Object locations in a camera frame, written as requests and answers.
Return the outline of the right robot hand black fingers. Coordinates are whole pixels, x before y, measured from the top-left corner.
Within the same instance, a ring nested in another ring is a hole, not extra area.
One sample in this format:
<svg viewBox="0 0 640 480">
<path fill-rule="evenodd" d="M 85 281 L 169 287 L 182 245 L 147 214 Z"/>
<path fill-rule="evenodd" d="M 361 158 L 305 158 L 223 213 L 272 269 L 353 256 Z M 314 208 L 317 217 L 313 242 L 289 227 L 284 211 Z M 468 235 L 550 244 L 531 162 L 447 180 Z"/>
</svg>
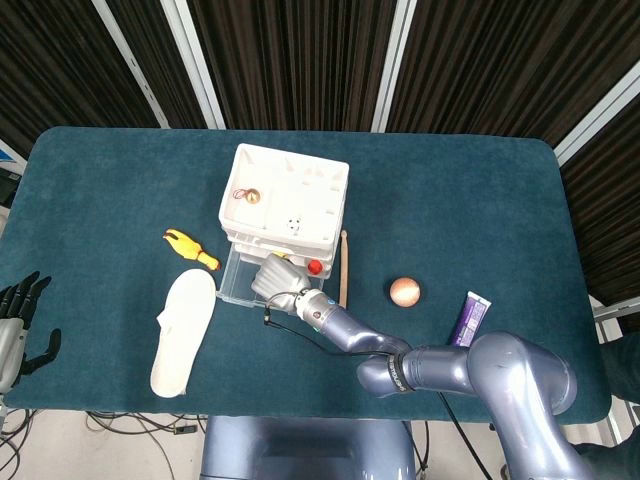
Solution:
<svg viewBox="0 0 640 480">
<path fill-rule="evenodd" d="M 288 259 L 270 254 L 256 273 L 251 289 L 269 308 L 292 313 L 296 299 L 311 289 L 311 282 L 303 269 Z"/>
</svg>

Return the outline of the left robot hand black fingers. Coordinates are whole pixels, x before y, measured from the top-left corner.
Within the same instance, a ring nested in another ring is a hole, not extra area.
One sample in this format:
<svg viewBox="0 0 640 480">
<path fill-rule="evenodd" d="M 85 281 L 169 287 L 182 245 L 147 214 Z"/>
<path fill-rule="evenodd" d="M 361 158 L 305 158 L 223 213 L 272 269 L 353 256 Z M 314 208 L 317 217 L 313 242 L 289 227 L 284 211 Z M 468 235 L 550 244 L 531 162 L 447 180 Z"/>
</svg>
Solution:
<svg viewBox="0 0 640 480">
<path fill-rule="evenodd" d="M 47 349 L 39 356 L 27 358 L 25 349 L 38 300 L 49 286 L 51 277 L 41 278 L 34 271 L 18 284 L 1 290 L 1 397 L 4 397 L 23 376 L 29 376 L 58 356 L 62 331 L 51 331 Z"/>
</svg>

